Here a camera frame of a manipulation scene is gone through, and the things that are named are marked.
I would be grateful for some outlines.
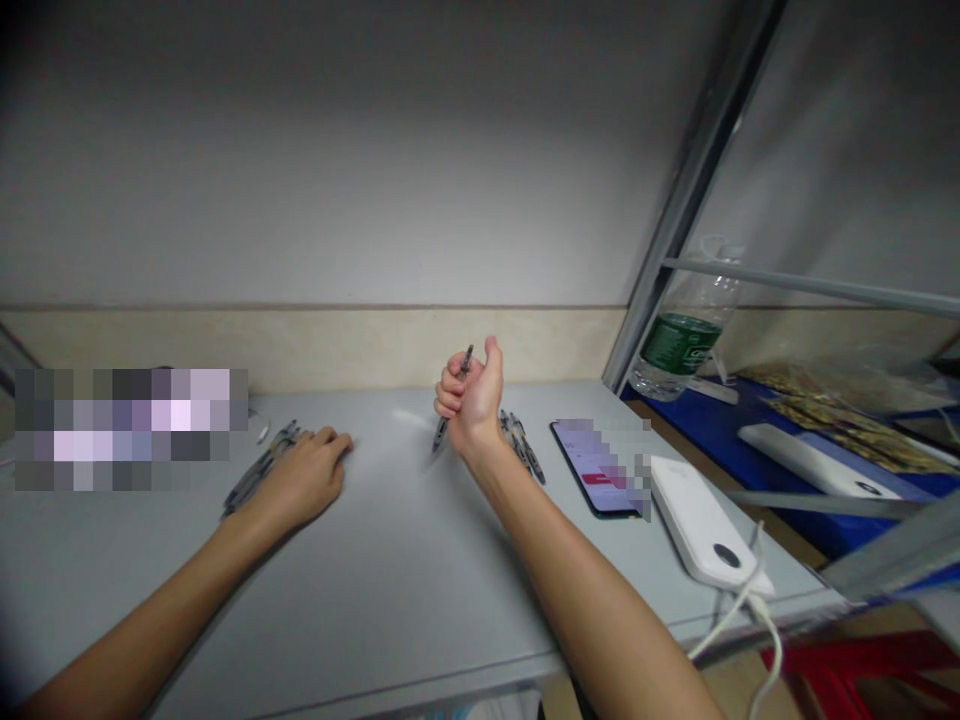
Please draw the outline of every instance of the right hand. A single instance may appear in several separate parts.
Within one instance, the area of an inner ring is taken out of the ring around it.
[[[503,391],[503,353],[493,335],[487,338],[485,350],[486,365],[471,357],[462,381],[457,375],[465,353],[451,357],[436,385],[433,408],[447,418],[447,434],[461,457],[480,445],[503,440],[497,418]]]

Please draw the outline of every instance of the white power bank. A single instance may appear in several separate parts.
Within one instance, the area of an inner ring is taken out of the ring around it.
[[[653,497],[684,567],[707,585],[739,590],[757,567],[757,558],[740,537],[706,481],[692,465],[650,458]],[[753,580],[754,591],[771,597],[766,572]]]
[[[903,500],[866,475],[773,425],[745,425],[737,436],[827,495]]]

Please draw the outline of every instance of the green bottle label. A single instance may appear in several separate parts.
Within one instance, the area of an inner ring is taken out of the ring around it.
[[[693,375],[723,330],[706,320],[664,313],[653,323],[640,357],[658,370]]]

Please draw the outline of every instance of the phone screen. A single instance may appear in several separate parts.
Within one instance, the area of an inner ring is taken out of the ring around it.
[[[585,430],[578,421],[550,423],[567,464],[577,479],[583,497],[598,517],[629,517],[640,513],[626,496],[626,480],[611,477],[601,466],[609,465],[610,454],[600,444],[599,434]]]

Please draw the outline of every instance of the red stool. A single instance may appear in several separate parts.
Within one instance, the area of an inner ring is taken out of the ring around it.
[[[764,650],[760,657],[769,669],[773,650]],[[783,656],[783,674],[799,675],[809,683],[827,720],[871,720],[854,681],[878,676],[902,680],[950,708],[930,717],[960,717],[960,694],[919,674],[955,667],[960,667],[960,658],[929,630],[801,645],[785,649]]]

